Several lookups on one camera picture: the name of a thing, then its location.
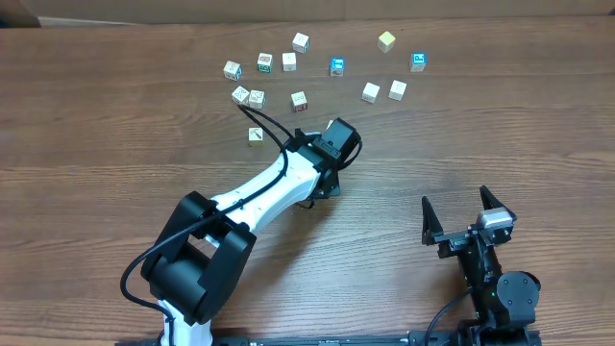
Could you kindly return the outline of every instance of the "wooden block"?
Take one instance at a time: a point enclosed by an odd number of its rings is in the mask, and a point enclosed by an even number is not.
[[[241,64],[227,61],[227,64],[224,66],[224,77],[238,81],[241,77]]]
[[[305,53],[309,47],[309,37],[301,33],[297,33],[292,40],[292,50],[299,53]]]
[[[282,54],[282,67],[286,72],[297,70],[297,56],[295,53]]]
[[[383,53],[390,51],[394,45],[395,37],[391,35],[391,33],[384,32],[380,37],[378,37],[378,48],[380,48]]]
[[[250,100],[248,101],[250,107],[255,110],[260,110],[265,106],[265,92],[252,90],[250,91]]]
[[[422,72],[427,65],[427,57],[425,53],[412,53],[410,59],[410,72]]]
[[[250,128],[248,129],[248,145],[253,147],[264,146],[264,135],[262,134],[262,128]]]
[[[406,92],[406,83],[400,81],[393,81],[391,90],[388,92],[388,97],[393,100],[402,101],[404,93]]]
[[[361,99],[369,102],[369,103],[374,103],[376,101],[376,96],[378,96],[378,91],[381,88],[379,86],[373,85],[371,83],[368,83],[365,85],[365,89],[363,90],[363,96],[361,97]]]
[[[273,63],[273,56],[271,54],[260,53],[258,55],[257,67],[258,71],[264,73],[271,73],[271,64]]]
[[[344,67],[346,62],[344,58],[332,58],[331,59],[331,75],[332,77],[341,77],[344,75]]]
[[[308,109],[308,99],[306,99],[306,95],[302,91],[290,95],[290,98],[292,99],[293,111],[305,111]]]
[[[231,94],[233,102],[238,105],[249,106],[248,99],[250,98],[250,91],[246,90],[243,86],[238,86],[237,89]]]

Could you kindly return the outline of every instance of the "wall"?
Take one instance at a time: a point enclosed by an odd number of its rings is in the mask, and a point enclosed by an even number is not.
[[[607,14],[615,0],[22,0],[39,16],[211,23]]]

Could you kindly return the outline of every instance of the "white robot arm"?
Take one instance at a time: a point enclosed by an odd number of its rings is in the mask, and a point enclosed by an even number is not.
[[[297,130],[285,144],[285,154],[246,184],[211,199],[196,191],[182,199],[157,244],[176,238],[148,255],[141,267],[150,292],[173,316],[165,318],[162,346],[211,345],[210,319],[233,293],[256,242],[255,233],[297,202],[339,194],[337,172],[353,160],[347,161],[357,145],[360,150],[357,131],[339,118],[322,135]],[[285,174],[254,197],[280,176],[285,163]],[[231,206],[237,208],[222,212]],[[178,235],[215,215],[219,216],[215,221]],[[189,235],[205,238],[217,247],[216,252],[208,258],[187,242]]]

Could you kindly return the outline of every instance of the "wooden table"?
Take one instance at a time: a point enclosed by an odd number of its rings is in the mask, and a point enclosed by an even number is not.
[[[384,54],[386,30],[397,41]],[[311,46],[282,72],[297,32]],[[409,73],[413,51],[427,53],[423,73]],[[272,74],[257,72],[260,52]],[[122,271],[185,194],[231,190],[277,156],[270,139],[247,146],[226,60],[288,128],[339,116],[365,145],[340,197],[258,236],[214,328],[424,330],[463,281],[421,245],[421,197],[459,231],[487,185],[519,216],[504,270],[543,283],[532,328],[546,345],[613,343],[615,18],[567,17],[0,31],[1,345],[158,335],[161,316],[120,294]],[[393,80],[407,83],[402,102],[387,98]],[[381,86],[374,105],[360,100],[367,82]],[[292,113],[297,91],[309,109]],[[151,297],[138,275],[129,289]],[[472,313],[468,300],[438,328]]]

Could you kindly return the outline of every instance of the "yellow cube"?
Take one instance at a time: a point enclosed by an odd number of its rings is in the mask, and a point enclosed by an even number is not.
[[[395,37],[391,35],[391,33],[384,32],[384,34],[378,37],[378,48],[380,48],[383,53],[390,51],[393,45],[395,45]]]

